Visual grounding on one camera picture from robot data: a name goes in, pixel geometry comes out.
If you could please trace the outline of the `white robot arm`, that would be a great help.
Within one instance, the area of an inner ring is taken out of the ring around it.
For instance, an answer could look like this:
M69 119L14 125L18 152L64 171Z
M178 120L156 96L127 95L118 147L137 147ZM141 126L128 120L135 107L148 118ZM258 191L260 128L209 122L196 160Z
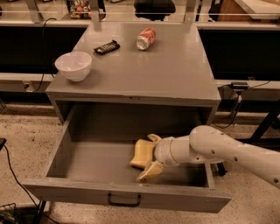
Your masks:
M164 168L186 163L218 164L233 162L257 177L280 188L280 153L248 143L242 143L211 126L195 127L189 135L162 138L149 134L136 141L134 157L129 162L142 172L139 182L160 175Z

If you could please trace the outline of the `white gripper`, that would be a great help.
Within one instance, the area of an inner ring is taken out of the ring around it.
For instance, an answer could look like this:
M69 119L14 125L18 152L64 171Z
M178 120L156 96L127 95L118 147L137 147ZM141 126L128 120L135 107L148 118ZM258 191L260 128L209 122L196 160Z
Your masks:
M172 137L161 139L156 134L147 136L156 145L154 155L157 161L141 161L136 162L136 168L141 168L143 171L136 178L137 182L146 183L163 172L164 167L173 167L175 160L171 153Z

